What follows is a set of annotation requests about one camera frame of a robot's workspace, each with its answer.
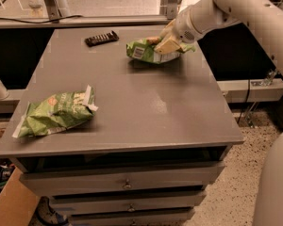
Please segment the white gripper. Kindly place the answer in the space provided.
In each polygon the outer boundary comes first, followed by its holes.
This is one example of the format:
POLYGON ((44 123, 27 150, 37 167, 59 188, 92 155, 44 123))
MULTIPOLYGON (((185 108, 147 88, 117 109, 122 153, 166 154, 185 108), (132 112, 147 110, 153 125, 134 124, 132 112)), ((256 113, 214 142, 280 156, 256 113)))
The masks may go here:
POLYGON ((159 34, 159 43, 154 48, 156 53, 169 54, 180 48, 180 42, 193 43, 203 38, 193 24, 192 13, 192 7, 183 9, 163 28, 159 34))

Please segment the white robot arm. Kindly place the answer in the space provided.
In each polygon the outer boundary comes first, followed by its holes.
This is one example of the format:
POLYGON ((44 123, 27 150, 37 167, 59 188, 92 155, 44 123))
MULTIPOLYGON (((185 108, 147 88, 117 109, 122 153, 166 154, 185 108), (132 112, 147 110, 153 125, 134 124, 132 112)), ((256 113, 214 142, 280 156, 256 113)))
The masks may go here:
MULTIPOLYGON (((200 0, 182 10, 155 47, 172 53, 208 32, 241 22, 283 76, 283 10, 269 0, 200 0)), ((260 174, 253 226, 283 226, 283 132, 269 149, 260 174)))

